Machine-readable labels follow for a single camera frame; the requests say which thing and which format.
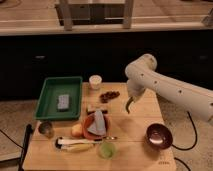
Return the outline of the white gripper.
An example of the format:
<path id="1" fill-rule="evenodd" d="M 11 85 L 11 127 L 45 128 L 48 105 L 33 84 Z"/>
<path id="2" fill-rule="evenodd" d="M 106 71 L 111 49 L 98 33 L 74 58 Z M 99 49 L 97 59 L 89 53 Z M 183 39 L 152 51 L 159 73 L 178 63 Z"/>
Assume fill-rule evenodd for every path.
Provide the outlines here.
<path id="1" fill-rule="evenodd" d="M 129 97 L 134 101 L 138 101 L 145 92 L 145 88 L 138 84 L 128 82 L 127 83 L 127 92 Z"/>

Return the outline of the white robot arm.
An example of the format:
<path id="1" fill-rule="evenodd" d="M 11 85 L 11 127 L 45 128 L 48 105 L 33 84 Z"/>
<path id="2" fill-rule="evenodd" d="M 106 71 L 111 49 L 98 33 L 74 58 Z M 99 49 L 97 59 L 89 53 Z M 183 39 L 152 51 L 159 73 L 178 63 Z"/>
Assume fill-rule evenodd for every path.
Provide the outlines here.
<path id="1" fill-rule="evenodd" d="M 151 89 L 165 99 L 185 108 L 213 126 L 213 90 L 179 81 L 156 72 L 157 60 L 144 54 L 125 68 L 129 106 L 141 98 L 145 89 Z"/>

